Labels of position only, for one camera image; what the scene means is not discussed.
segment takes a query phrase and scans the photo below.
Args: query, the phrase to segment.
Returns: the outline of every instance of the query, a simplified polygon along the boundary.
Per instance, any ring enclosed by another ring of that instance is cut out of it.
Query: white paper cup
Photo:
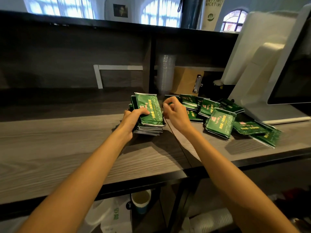
[[[144,190],[136,193],[132,193],[132,202],[135,205],[139,214],[145,214],[147,212],[148,204],[151,200],[151,190]]]

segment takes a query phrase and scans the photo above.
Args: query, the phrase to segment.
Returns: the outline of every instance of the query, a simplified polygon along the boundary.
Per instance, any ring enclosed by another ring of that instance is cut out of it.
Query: gray wood grain surface
[[[174,128],[169,120],[167,120],[167,123],[180,142],[191,165],[193,167],[201,166],[200,158],[191,143]],[[234,131],[229,140],[224,140],[213,134],[203,132],[203,124],[192,123],[192,125],[201,132],[203,137],[210,142],[212,146],[230,161],[311,147],[310,121],[276,125],[275,127],[282,131],[282,134],[275,149],[255,141],[254,139],[238,135]]]
[[[50,194],[111,134],[122,116],[1,122],[0,204]],[[166,126],[158,137],[135,135],[104,184],[190,167]]]

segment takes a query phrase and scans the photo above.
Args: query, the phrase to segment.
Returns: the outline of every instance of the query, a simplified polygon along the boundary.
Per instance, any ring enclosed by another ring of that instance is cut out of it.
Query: arched window
[[[140,23],[158,26],[179,27],[179,3],[173,0],[153,0],[142,10]]]
[[[33,14],[59,15],[95,19],[92,0],[24,0],[27,11]]]
[[[243,10],[231,11],[224,17],[221,30],[236,31],[236,32],[241,31],[246,16],[247,16],[246,11]]]

